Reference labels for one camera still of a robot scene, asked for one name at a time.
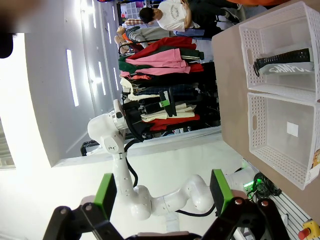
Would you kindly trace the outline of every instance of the pink jacket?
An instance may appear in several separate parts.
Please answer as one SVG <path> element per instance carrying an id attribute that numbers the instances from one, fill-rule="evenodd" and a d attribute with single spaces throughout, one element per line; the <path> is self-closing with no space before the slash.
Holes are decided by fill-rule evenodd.
<path id="1" fill-rule="evenodd" d="M 184 69 L 188 67 L 188 64 L 186 63 L 186 61 L 181 59 L 179 48 L 169 49 L 166 51 L 158 52 L 154 55 L 145 56 L 138 59 L 127 58 L 125 62 L 132 65 L 149 65 L 155 68 Z M 136 73 L 144 73 L 144 71 L 141 71 L 140 69 L 140 70 L 137 70 Z"/>
<path id="2" fill-rule="evenodd" d="M 145 68 L 145 69 L 139 69 L 136 70 L 136 73 L 144 73 L 144 74 L 151 74 L 151 75 L 164 75 L 164 74 L 173 74 L 173 73 L 181 73 L 181 74 L 188 74 L 190 73 L 189 66 L 181 67 L 181 68 L 161 68 L 161 67 L 151 67 L 151 68 Z"/>

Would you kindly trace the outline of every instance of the screw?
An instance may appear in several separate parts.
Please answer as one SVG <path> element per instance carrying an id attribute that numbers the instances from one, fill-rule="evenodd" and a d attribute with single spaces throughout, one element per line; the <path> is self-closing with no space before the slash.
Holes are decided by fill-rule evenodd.
<path id="1" fill-rule="evenodd" d="M 237 205 L 241 205 L 243 203 L 242 199 L 236 199 L 234 202 Z"/>
<path id="2" fill-rule="evenodd" d="M 268 204 L 269 204 L 269 203 L 268 203 L 267 200 L 264 200 L 264 201 L 261 202 L 261 205 L 264 206 L 264 207 L 268 206 Z"/>
<path id="3" fill-rule="evenodd" d="M 66 214 L 66 213 L 67 213 L 67 209 L 62 208 L 61 211 L 60 211 L 60 213 L 61 213 L 61 214 Z"/>
<path id="4" fill-rule="evenodd" d="M 85 207 L 85 210 L 87 210 L 87 211 L 90 211 L 92 209 L 92 206 L 91 205 L 87 205 L 86 207 Z"/>

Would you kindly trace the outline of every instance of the white ceiling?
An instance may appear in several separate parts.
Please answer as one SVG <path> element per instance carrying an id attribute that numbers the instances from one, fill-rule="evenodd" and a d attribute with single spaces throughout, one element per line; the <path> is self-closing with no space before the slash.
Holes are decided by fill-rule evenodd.
<path id="1" fill-rule="evenodd" d="M 89 120 L 108 113 L 113 109 L 113 99 L 120 97 L 113 69 L 119 75 L 118 47 L 113 41 L 119 24 L 114 2 L 94 0 L 96 28 L 91 0 L 86 1 L 89 8 L 81 0 L 46 2 L 30 19 L 32 28 L 25 34 L 25 52 L 34 113 L 53 166 L 60 159 L 81 155 L 80 146 L 90 140 Z M 72 54 L 79 106 L 74 104 L 66 49 Z M 106 95 L 102 83 L 95 82 L 101 77 L 98 62 L 102 66 Z M 88 76 L 93 80 L 92 91 Z"/>

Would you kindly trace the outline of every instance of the ceiling light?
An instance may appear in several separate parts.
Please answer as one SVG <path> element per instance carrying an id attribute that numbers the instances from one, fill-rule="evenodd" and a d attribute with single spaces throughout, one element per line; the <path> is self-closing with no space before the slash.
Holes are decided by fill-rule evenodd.
<path id="1" fill-rule="evenodd" d="M 96 24 L 96 9 L 95 9 L 95 0 L 92 0 L 92 16 L 93 16 L 93 26 L 96 29 L 97 28 L 97 24 Z"/>
<path id="2" fill-rule="evenodd" d="M 79 100 L 78 100 L 77 89 L 76 89 L 76 80 L 75 80 L 75 74 L 74 74 L 74 66 L 72 63 L 72 55 L 71 55 L 71 50 L 69 49 L 66 50 L 66 59 L 67 59 L 68 69 L 69 69 L 69 79 L 71 83 L 73 102 L 74 102 L 74 106 L 77 107 L 79 106 Z"/>
<path id="3" fill-rule="evenodd" d="M 112 6 L 112 12 L 113 12 L 113 21 L 116 21 L 115 8 L 114 8 L 114 6 Z"/>
<path id="4" fill-rule="evenodd" d="M 101 62 L 99 61 L 98 64 L 99 64 L 100 80 L 101 80 L 101 83 L 102 83 L 103 95 L 106 95 L 106 87 L 105 87 L 104 76 L 103 76 L 103 73 L 102 73 Z"/>
<path id="5" fill-rule="evenodd" d="M 111 44 L 111 36 L 110 36 L 110 31 L 111 31 L 111 29 L 110 29 L 109 23 L 107 23 L 107 25 L 108 25 L 109 42 L 110 42 L 110 44 Z"/>
<path id="6" fill-rule="evenodd" d="M 114 79 L 115 79 L 115 84 L 116 84 L 116 89 L 119 91 L 119 86 L 118 86 L 118 80 L 117 80 L 117 74 L 116 74 L 116 68 L 113 68 L 114 72 Z"/>

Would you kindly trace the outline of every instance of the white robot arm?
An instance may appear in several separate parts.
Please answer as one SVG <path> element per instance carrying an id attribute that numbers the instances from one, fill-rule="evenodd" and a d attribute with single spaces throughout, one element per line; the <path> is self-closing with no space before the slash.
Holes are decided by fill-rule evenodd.
<path id="1" fill-rule="evenodd" d="M 209 186 L 199 175 L 192 175 L 182 187 L 159 197 L 152 197 L 148 188 L 143 185 L 133 187 L 124 148 L 125 131 L 128 128 L 125 114 L 118 100 L 113 101 L 113 106 L 114 111 L 97 116 L 89 122 L 88 134 L 112 154 L 117 191 L 129 206 L 131 214 L 138 220 L 148 219 L 151 214 L 166 215 L 182 209 L 189 199 L 199 211 L 208 211 L 214 200 Z M 226 179 L 231 189 L 242 190 L 243 184 L 252 181 L 253 177 L 254 171 L 246 168 L 227 175 Z"/>

